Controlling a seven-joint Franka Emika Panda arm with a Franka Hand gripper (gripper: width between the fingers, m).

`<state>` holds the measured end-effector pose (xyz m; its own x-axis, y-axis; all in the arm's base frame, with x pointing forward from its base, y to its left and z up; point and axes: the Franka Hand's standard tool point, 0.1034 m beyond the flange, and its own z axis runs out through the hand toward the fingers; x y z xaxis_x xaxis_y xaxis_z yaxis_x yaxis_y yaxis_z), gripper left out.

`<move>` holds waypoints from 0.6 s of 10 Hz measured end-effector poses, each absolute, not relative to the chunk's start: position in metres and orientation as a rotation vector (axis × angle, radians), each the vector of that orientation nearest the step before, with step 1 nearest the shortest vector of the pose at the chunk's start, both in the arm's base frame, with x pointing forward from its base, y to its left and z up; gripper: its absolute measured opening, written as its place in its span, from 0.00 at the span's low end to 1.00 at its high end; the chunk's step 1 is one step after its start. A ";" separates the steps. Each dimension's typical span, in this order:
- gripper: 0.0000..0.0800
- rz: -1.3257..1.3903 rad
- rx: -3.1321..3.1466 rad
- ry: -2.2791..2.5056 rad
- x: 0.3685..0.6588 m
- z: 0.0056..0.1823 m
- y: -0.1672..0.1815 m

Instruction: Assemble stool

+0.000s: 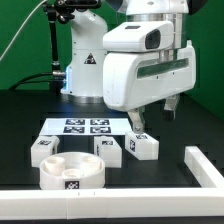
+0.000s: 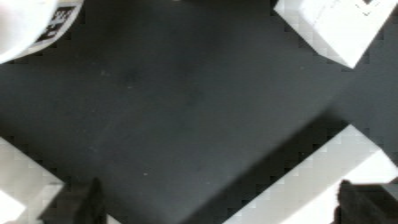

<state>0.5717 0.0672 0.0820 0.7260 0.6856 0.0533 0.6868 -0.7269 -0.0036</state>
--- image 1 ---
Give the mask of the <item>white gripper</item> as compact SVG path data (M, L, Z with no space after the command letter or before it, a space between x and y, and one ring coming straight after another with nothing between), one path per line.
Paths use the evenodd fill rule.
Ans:
M142 134L145 108L141 106L166 98L164 119L172 121L179 93L192 89L195 81L196 57L190 40L169 62L160 62L158 51L109 53L103 65L103 98L110 109L129 111L133 132Z

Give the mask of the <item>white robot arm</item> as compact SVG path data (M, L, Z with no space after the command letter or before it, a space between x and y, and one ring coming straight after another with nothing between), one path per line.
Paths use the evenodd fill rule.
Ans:
M142 113L150 103L164 100L173 119L179 94L196 80L184 19L208 0L65 1L75 11L63 91L82 103L103 101L127 112L136 133L144 129Z

